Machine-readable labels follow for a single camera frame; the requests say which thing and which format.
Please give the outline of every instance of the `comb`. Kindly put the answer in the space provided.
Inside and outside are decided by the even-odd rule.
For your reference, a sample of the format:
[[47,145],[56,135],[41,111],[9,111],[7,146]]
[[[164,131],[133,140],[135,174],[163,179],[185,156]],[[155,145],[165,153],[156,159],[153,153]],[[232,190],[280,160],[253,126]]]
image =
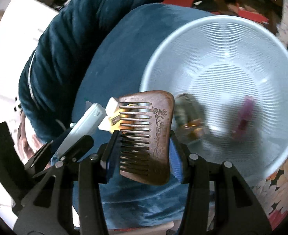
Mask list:
[[134,181],[166,184],[170,177],[169,136],[174,97],[148,91],[119,98],[120,174]]

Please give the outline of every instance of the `wooden comb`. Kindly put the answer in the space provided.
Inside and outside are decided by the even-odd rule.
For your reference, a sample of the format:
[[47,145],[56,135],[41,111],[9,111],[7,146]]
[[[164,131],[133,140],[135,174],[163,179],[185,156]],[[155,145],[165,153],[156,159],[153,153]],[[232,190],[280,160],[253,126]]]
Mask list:
[[169,136],[174,97],[148,91],[119,98],[120,174],[140,183],[166,184],[170,177]]

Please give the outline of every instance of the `white device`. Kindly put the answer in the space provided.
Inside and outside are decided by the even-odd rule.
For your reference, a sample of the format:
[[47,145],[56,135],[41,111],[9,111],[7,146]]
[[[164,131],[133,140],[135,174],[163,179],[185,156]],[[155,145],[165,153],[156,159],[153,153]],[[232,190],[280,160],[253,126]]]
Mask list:
[[82,136],[93,135],[105,116],[106,110],[100,104],[92,104],[59,146],[57,157],[61,158],[65,155],[66,151]]

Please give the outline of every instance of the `silver bolt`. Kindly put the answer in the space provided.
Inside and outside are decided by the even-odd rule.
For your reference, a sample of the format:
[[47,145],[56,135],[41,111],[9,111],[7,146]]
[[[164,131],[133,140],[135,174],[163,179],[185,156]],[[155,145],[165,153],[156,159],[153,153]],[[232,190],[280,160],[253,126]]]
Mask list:
[[232,163],[231,162],[224,162],[224,166],[227,168],[231,168],[232,167]]
[[190,154],[190,159],[195,161],[198,159],[198,155],[197,154]]
[[60,168],[63,166],[63,161],[58,161],[55,163],[56,168]]
[[91,160],[97,160],[98,154],[91,154],[91,155],[89,156],[89,158],[90,158]]

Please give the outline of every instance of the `carved floral design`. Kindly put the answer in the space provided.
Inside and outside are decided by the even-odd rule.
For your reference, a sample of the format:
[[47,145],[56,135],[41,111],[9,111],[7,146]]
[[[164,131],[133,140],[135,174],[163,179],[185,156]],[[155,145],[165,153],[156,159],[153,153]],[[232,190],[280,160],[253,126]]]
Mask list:
[[154,149],[153,156],[158,159],[159,154],[162,152],[163,147],[160,145],[160,136],[162,134],[162,130],[164,129],[164,118],[167,115],[167,110],[157,109],[153,107],[153,113],[156,118],[156,135],[155,135],[155,143],[157,146]]

